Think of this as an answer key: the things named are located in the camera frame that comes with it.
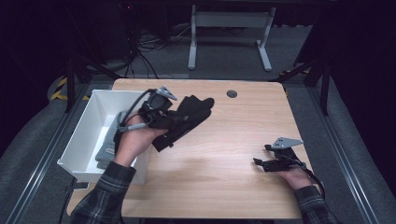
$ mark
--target white container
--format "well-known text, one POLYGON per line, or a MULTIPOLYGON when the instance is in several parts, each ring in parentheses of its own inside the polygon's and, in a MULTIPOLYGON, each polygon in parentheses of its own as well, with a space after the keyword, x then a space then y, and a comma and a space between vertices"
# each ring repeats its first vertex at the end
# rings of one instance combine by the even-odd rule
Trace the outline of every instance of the white container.
MULTIPOLYGON (((98 161, 95 156, 112 121, 121 111, 127 111, 142 93, 94 90, 58 164, 78 181, 96 183, 105 170, 96 167, 98 161)), ((139 109, 148 98, 146 94, 134 110, 139 109)), ((132 167, 136 173, 133 185, 145 184, 151 149, 152 146, 134 160, 132 167)))

